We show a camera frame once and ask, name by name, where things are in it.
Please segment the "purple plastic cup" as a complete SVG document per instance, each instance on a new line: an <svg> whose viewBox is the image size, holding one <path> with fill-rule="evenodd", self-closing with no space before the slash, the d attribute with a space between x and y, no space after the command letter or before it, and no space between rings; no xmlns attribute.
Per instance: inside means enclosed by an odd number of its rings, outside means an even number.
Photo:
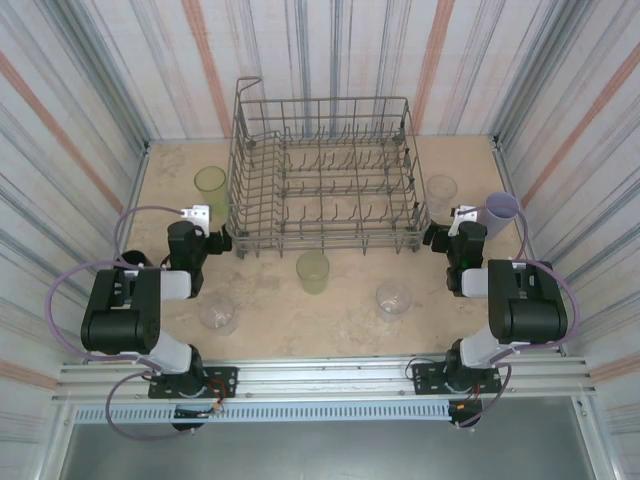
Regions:
<svg viewBox="0 0 640 480"><path fill-rule="evenodd" d="M478 222L487 229L487 240L495 238L518 216L519 203L508 193L495 192L485 200L485 208L478 212Z"/></svg>

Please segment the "tall pale green cup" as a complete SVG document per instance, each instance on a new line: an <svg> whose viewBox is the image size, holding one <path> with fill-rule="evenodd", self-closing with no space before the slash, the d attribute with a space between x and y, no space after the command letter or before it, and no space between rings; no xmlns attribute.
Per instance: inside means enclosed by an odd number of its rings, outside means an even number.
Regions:
<svg viewBox="0 0 640 480"><path fill-rule="evenodd" d="M225 171L217 166L204 167L195 174L194 185L212 214L226 219L229 207Z"/></svg>

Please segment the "clear faceted plastic cup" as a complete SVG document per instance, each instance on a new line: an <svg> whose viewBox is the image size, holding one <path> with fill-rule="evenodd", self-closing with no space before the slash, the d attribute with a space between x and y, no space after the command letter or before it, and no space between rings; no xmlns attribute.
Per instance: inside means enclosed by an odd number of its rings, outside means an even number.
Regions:
<svg viewBox="0 0 640 480"><path fill-rule="evenodd" d="M199 307L200 323L222 336L231 335L237 327L236 309L226 295L211 294Z"/></svg>
<svg viewBox="0 0 640 480"><path fill-rule="evenodd" d="M378 315L385 322L394 322L404 317L412 304L410 289L402 282L385 281L376 289L375 299Z"/></svg>

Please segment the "short pale green cup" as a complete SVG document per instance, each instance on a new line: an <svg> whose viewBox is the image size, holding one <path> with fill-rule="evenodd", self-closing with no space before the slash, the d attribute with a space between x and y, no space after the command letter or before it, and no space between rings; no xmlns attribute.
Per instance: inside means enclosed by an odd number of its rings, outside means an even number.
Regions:
<svg viewBox="0 0 640 480"><path fill-rule="evenodd" d="M296 272L303 290L311 295L322 293L330 271L328 258L320 251L303 253L296 262Z"/></svg>

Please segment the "tall clear plastic cup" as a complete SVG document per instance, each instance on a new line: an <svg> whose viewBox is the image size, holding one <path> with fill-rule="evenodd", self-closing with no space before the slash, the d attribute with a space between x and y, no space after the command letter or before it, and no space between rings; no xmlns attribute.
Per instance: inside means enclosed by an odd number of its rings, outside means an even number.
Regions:
<svg viewBox="0 0 640 480"><path fill-rule="evenodd" d="M446 214L458 192L457 183L447 175L431 176L427 180L426 189L427 203L432 215Z"/></svg>

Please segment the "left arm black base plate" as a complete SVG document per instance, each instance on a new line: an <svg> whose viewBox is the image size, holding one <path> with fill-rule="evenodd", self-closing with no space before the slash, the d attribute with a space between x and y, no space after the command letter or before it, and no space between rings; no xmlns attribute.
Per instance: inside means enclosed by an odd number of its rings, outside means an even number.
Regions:
<svg viewBox="0 0 640 480"><path fill-rule="evenodd" d="M205 367L200 374L160 375L149 384L151 399L234 398L238 384L237 367Z"/></svg>

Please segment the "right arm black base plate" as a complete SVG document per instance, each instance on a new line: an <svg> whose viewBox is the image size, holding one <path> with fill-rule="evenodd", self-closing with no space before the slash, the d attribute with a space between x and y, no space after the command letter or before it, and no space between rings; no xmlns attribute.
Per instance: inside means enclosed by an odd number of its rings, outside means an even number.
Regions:
<svg viewBox="0 0 640 480"><path fill-rule="evenodd" d="M498 393L502 387L497 369L448 366L445 362L411 365L416 395L474 395Z"/></svg>

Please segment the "aluminium mounting rail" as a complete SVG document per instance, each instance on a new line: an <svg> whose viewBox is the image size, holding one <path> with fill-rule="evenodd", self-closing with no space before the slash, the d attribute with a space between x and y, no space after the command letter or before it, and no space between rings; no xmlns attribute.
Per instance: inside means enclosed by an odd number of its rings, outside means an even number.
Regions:
<svg viewBox="0 0 640 480"><path fill-rule="evenodd" d="M582 397L596 393L586 362L557 351L537 351L511 359L504 398ZM341 401L404 400L414 396L408 356L321 357L209 361L236 367L234 400ZM62 367L52 400L58 404L102 404L113 385L142 371L140 365L97 363Z"/></svg>

